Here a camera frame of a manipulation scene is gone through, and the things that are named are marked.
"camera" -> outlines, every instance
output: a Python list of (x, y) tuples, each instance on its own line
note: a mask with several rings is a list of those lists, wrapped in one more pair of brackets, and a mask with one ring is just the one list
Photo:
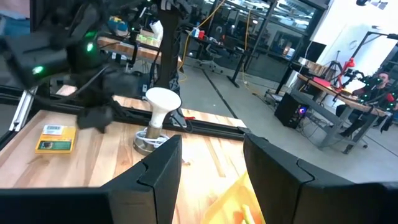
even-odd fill
[(356, 4), (358, 6), (365, 6), (368, 3), (368, 0), (356, 0)]

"metal cylinder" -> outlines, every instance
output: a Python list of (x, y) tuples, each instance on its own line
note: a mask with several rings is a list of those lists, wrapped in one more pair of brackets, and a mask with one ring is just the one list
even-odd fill
[[(145, 135), (145, 138), (148, 139), (157, 139), (160, 136), (160, 132), (162, 131), (162, 128), (154, 128), (151, 125), (148, 126), (147, 132)], [(147, 156), (151, 152), (155, 150), (155, 147), (151, 144), (146, 143), (145, 141), (141, 139), (135, 138), (134, 140), (134, 148), (137, 152), (140, 154)]]

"computer tower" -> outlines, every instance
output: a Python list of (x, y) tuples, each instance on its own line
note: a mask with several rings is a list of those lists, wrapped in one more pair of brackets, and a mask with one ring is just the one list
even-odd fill
[(275, 110), (275, 116), (286, 127), (296, 128), (309, 106), (286, 93)]

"barcode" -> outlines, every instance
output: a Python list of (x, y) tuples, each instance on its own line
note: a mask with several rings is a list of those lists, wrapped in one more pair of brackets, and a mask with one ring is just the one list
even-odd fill
[(61, 129), (61, 127), (60, 126), (47, 126), (47, 129), (48, 130), (59, 130), (59, 129)]

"yellow plastic bag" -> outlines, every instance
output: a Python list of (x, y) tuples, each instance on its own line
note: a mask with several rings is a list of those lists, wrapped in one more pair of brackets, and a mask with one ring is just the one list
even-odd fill
[(247, 171), (209, 207), (201, 224), (242, 224), (242, 205), (250, 208), (256, 224), (265, 223)]

